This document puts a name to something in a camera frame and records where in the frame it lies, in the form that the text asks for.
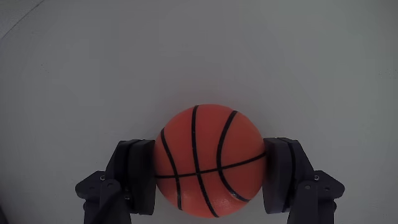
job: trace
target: gray background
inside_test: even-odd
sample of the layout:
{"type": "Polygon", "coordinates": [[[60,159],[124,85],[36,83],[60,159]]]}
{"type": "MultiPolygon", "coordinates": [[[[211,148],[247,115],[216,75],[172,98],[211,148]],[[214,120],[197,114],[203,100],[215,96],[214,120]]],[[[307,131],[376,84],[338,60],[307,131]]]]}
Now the gray background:
{"type": "MultiPolygon", "coordinates": [[[[264,137],[298,139],[314,168],[345,184],[336,223],[398,223],[397,8],[45,0],[0,40],[0,204],[11,223],[83,223],[75,184],[104,169],[119,140],[152,139],[182,109],[219,103],[264,137]]],[[[266,215],[261,193],[211,220],[159,193],[154,215],[133,222],[286,218],[266,215]]]]}

